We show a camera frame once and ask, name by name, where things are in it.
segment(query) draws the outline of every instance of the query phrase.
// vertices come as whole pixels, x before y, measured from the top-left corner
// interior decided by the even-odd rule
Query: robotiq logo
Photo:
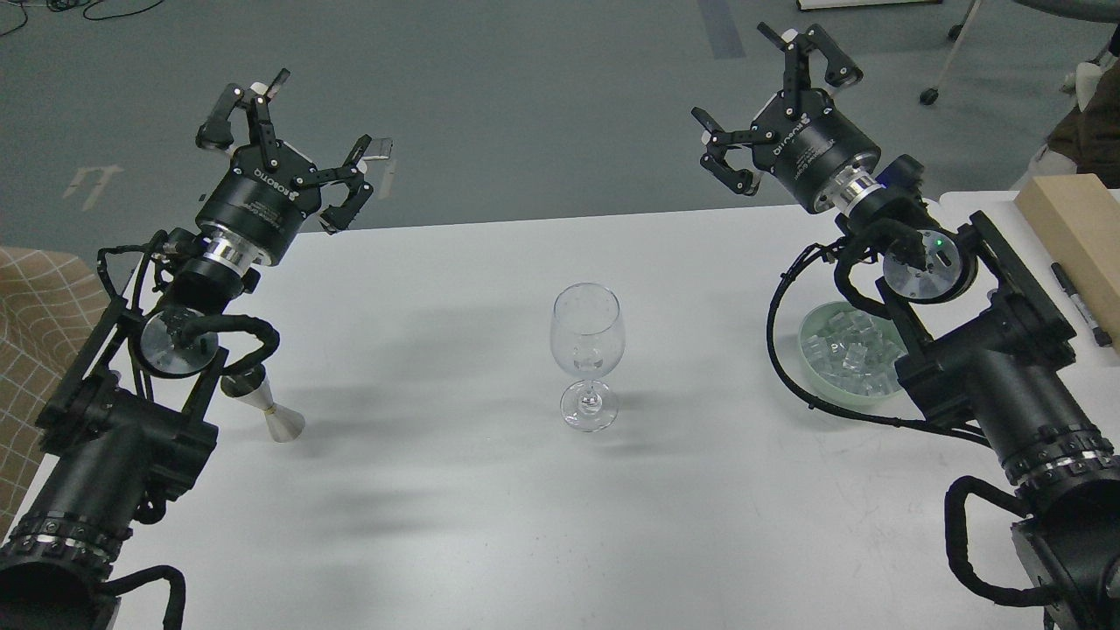
[[[296,197],[299,196],[299,193],[297,193],[296,191],[288,189],[287,186],[284,186],[283,184],[281,184],[281,183],[277,182],[276,179],[269,177],[260,168],[254,168],[253,169],[253,175],[255,175],[261,182],[264,182],[269,186],[272,186],[277,191],[280,191],[280,194],[288,195],[288,201],[290,201],[290,202],[296,201]]]
[[[786,146],[788,146],[790,142],[797,136],[797,133],[801,133],[801,130],[804,129],[805,126],[809,124],[810,122],[812,121],[809,120],[809,114],[802,113],[801,120],[797,121],[797,124],[794,126],[794,128],[791,129],[790,132],[785,135],[785,138],[782,138],[782,141],[777,143],[777,147],[774,147],[774,157],[782,155],[782,151],[785,150]]]

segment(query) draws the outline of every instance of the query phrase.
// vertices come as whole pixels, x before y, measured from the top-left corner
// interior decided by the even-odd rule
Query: floor
[[[194,147],[195,130],[227,83],[281,67],[292,74],[271,108],[277,133],[318,165],[340,163],[362,133],[393,139],[354,228],[792,203],[773,179],[741,197],[709,176],[689,114],[700,105],[744,128],[780,89],[782,56],[759,21],[829,30],[866,73],[838,106],[884,165],[902,152],[926,165],[926,196],[1007,188],[1070,108],[1064,75],[1112,30],[984,3],[941,99],[923,106],[964,0],[209,6],[221,9],[171,0],[108,21],[29,6],[27,26],[0,38],[0,243],[92,260],[193,228],[225,168]],[[20,17],[0,4],[0,30]]]

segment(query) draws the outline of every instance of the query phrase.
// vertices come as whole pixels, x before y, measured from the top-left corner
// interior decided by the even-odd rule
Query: marker
[[[1064,290],[1065,294],[1070,296],[1070,299],[1073,300],[1073,305],[1077,307],[1077,312],[1081,313],[1085,323],[1089,324],[1090,328],[1093,328],[1093,339],[1096,340],[1096,345],[1101,348],[1112,345],[1112,335],[1107,333],[1104,328],[1096,323],[1096,319],[1093,318],[1093,314],[1089,312],[1089,306],[1085,305],[1085,300],[1081,299],[1081,294],[1077,293],[1077,287],[1073,286],[1073,280],[1071,280],[1070,276],[1065,274],[1065,269],[1062,269],[1062,266],[1055,262],[1054,265],[1051,265],[1051,270],[1054,271],[1054,277],[1057,278],[1057,284],[1062,285],[1062,290]]]

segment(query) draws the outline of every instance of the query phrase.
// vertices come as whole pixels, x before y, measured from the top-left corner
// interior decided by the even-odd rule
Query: table
[[[946,195],[937,216],[988,211],[1055,293],[1010,195]],[[306,432],[273,444],[259,411],[216,397],[198,484],[134,526],[114,576],[183,569],[188,629],[1037,627],[946,567],[949,484],[1007,488],[989,451],[811,411],[773,374],[778,274],[837,235],[796,206],[302,234],[228,312],[280,331],[273,392]],[[622,413],[596,434],[559,417],[571,379],[548,343],[552,300],[585,280],[617,293],[627,327],[605,379]],[[982,288],[931,328],[970,318]],[[800,317],[838,298],[823,267],[790,291],[792,372]],[[1079,331],[1063,374],[1114,438],[1120,361]],[[917,417],[905,397],[880,410]],[[1028,586],[1012,519],[970,506],[978,573]],[[157,628],[166,593],[127,595],[118,629]]]

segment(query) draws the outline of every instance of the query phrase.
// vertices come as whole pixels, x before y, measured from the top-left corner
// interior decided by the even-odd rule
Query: wine glass base
[[[575,382],[560,397],[560,413],[573,429],[603,430],[618,416],[618,395],[601,381]]]

